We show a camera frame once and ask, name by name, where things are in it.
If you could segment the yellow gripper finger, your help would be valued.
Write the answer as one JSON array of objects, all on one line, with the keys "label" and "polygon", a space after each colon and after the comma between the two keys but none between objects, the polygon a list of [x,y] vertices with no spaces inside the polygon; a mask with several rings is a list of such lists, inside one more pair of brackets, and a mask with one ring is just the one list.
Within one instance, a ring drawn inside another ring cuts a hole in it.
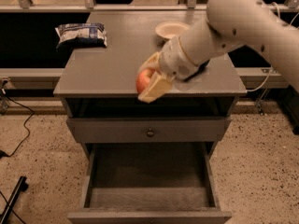
[{"label": "yellow gripper finger", "polygon": [[153,72],[160,71],[159,58],[159,52],[153,53],[145,62],[142,63],[137,73],[141,74],[142,72],[149,72],[152,74]]},{"label": "yellow gripper finger", "polygon": [[138,99],[148,104],[157,100],[172,89],[173,80],[171,76],[154,72],[148,87],[138,94]]}]

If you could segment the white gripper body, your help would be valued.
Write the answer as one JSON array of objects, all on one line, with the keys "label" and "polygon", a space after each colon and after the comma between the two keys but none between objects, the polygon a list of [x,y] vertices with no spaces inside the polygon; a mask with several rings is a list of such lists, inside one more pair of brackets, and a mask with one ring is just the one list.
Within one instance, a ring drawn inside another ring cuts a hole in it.
[{"label": "white gripper body", "polygon": [[162,73],[180,80],[185,80],[198,71],[198,66],[193,64],[183,52],[177,36],[164,44],[158,63]]}]

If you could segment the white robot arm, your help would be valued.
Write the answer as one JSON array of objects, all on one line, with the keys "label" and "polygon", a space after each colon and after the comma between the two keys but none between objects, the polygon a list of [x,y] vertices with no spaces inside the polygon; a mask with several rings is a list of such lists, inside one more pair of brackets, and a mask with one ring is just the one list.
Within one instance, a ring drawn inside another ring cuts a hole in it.
[{"label": "white robot arm", "polygon": [[141,65],[138,99],[155,101],[175,79],[185,80],[212,58],[242,46],[256,51],[299,91],[299,30],[263,0],[208,0],[203,19],[170,38]]}]

